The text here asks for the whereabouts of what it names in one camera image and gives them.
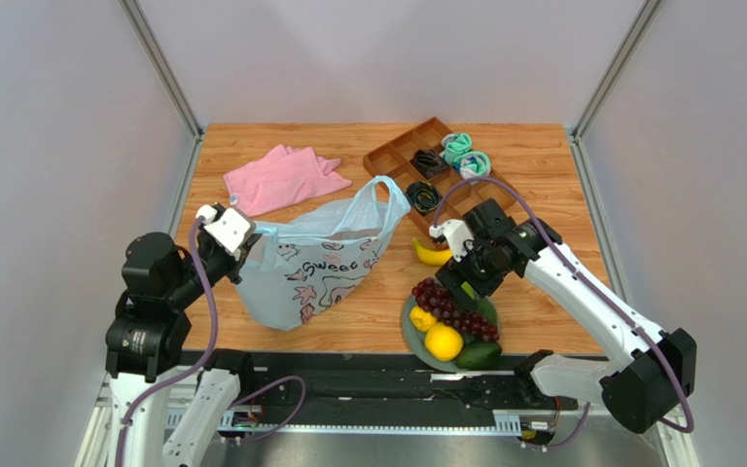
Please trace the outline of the yellow fake banana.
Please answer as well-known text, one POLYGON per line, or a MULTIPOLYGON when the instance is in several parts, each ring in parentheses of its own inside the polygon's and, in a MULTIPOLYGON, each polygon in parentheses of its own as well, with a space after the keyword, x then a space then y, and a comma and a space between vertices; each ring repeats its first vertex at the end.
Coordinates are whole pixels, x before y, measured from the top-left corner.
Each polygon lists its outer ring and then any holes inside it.
POLYGON ((453 257, 450 249, 437 250, 424 246, 417 238, 412 240, 416 258, 420 263, 429 266, 443 266, 453 257))

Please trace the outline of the dark red fake grapes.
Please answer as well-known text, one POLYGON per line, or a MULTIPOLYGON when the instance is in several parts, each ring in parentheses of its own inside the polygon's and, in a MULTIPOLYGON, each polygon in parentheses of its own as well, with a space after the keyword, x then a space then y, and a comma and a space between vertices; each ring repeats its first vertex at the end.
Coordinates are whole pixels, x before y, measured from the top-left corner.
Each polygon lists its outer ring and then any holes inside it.
POLYGON ((463 305, 457 305, 447 290, 435 279, 428 277, 410 291, 409 312, 419 305, 431 312, 438 322, 458 331, 467 340, 499 341, 500 325, 491 325, 486 317, 477 313, 477 309, 468 310, 463 305))

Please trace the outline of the yellow fake fruit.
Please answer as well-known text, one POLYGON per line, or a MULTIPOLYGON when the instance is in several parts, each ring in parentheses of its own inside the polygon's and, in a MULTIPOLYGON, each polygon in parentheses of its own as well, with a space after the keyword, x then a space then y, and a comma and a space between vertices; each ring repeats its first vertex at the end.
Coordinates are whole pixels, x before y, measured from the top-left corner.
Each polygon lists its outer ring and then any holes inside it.
POLYGON ((409 321, 421 333, 427 333, 438 323, 438 319, 429 311, 415 305, 409 312, 409 321))

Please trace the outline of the yellow fake lemon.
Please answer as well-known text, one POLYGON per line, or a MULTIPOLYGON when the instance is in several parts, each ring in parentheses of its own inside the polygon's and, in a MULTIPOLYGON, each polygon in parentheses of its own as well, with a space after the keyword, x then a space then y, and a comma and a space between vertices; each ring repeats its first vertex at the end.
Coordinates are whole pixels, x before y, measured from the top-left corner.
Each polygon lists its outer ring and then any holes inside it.
POLYGON ((448 362, 460 354, 464 339, 458 331, 438 322, 426 331, 424 346, 435 359, 448 362))

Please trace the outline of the dark green fake avocado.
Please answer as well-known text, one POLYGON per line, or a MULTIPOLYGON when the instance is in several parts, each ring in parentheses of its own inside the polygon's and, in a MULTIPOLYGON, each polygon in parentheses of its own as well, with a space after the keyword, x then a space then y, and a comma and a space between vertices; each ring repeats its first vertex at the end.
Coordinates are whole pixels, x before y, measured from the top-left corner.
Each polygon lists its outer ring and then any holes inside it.
POLYGON ((496 341, 471 341, 454 359, 454 365, 466 371, 491 370, 502 352, 502 346, 496 341))

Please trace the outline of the light blue plastic bag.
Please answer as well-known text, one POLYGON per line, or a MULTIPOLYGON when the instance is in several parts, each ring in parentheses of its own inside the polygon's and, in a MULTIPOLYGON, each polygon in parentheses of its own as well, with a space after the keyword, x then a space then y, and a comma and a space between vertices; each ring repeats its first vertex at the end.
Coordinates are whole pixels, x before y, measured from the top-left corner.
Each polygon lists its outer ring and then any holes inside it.
POLYGON ((244 308, 254 321, 290 331, 346 301, 409 212, 397 183, 375 176, 353 198, 325 203, 287 224, 259 223, 261 237, 235 287, 244 308))

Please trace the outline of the green fake apple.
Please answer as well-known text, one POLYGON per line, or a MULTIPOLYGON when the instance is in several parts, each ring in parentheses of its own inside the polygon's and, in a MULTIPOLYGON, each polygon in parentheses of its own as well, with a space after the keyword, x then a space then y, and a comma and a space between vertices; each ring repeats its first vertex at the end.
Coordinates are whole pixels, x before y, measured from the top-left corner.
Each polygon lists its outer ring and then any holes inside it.
POLYGON ((476 298, 476 293, 468 282, 463 282, 461 284, 461 288, 469 296, 471 300, 474 300, 476 298))

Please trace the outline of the dark green fake lime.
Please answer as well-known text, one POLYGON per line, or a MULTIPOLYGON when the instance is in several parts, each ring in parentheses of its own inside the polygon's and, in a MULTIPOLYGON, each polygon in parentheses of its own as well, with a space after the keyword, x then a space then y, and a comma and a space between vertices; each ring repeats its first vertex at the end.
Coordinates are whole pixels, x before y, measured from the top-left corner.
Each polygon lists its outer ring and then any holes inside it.
POLYGON ((489 298, 480 298, 477 300, 477 313, 486 317, 489 324, 498 325, 497 309, 489 298))

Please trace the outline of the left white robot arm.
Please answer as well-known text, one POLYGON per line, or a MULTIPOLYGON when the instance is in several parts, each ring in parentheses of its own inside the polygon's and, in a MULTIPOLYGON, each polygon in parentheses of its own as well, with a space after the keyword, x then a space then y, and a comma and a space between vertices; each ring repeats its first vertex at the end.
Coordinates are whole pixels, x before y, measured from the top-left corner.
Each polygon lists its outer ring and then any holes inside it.
POLYGON ((191 329, 186 309, 227 278, 239 280, 259 235, 230 254, 206 231, 190 249, 147 233, 126 249, 115 319, 105 335, 112 396, 110 466, 197 466, 222 415, 254 375, 247 352, 209 347, 178 366, 191 329))

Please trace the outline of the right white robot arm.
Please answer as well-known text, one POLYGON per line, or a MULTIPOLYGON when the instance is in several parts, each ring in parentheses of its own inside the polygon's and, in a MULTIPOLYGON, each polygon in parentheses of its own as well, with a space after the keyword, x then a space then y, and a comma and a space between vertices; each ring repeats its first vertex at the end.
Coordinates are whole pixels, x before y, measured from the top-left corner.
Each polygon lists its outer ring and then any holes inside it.
POLYGON ((694 430, 697 345, 679 328, 668 332, 595 278, 561 237, 536 216, 518 223, 492 198, 463 219, 434 220, 436 242, 452 257, 436 277, 466 310, 490 297, 513 273, 546 292, 593 337, 607 359, 595 362, 552 351, 516 369, 526 396, 565 396, 604 406, 627 430, 642 434, 681 408, 682 430, 694 430))

